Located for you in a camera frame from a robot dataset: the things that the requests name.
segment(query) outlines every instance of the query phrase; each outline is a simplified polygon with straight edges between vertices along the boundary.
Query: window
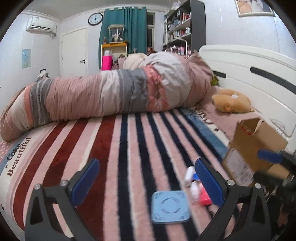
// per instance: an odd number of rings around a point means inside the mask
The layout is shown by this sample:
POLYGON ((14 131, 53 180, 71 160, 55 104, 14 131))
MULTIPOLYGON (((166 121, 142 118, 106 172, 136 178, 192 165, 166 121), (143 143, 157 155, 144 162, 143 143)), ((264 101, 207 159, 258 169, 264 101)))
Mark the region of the window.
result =
POLYGON ((147 13, 147 46, 154 48, 154 13, 147 13))

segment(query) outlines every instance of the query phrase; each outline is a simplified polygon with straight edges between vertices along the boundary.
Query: white door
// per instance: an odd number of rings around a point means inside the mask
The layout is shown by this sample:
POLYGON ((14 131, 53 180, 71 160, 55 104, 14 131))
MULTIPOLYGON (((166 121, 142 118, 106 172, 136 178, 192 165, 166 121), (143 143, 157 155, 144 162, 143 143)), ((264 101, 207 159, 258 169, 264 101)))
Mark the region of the white door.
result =
POLYGON ((63 77, 85 76, 86 69, 86 28, 62 36, 63 77))

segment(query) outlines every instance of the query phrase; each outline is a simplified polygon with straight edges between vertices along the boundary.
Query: curtain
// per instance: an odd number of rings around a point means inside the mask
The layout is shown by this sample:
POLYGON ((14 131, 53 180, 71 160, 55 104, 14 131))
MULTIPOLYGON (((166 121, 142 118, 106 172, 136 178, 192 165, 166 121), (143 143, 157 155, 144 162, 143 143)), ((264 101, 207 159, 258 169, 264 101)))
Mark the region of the curtain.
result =
POLYGON ((101 68, 101 44, 104 37, 109 40, 110 24, 124 24, 123 39, 128 41, 128 54, 137 49, 137 53, 147 53, 147 9, 135 7, 106 9, 104 12, 99 38, 99 68, 101 68))

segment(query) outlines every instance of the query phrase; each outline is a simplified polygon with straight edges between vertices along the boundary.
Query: rolled-up comforter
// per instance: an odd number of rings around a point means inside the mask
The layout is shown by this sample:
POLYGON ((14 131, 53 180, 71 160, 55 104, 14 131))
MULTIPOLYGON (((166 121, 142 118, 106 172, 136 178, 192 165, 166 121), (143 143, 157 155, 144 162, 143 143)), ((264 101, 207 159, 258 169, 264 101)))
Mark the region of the rolled-up comforter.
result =
POLYGON ((151 54, 133 71, 45 78, 15 94, 2 113, 0 134, 8 142, 52 121, 192 107, 207 93, 212 78, 198 53, 184 60, 166 52, 151 54))

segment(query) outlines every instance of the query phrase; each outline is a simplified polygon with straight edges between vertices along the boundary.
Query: clock face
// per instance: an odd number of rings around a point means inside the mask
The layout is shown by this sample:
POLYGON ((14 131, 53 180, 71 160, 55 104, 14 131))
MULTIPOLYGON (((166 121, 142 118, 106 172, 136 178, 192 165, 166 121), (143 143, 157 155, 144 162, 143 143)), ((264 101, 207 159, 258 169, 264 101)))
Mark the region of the clock face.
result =
POLYGON ((94 13, 89 17, 90 25, 98 25, 103 20, 103 15, 100 12, 94 13))

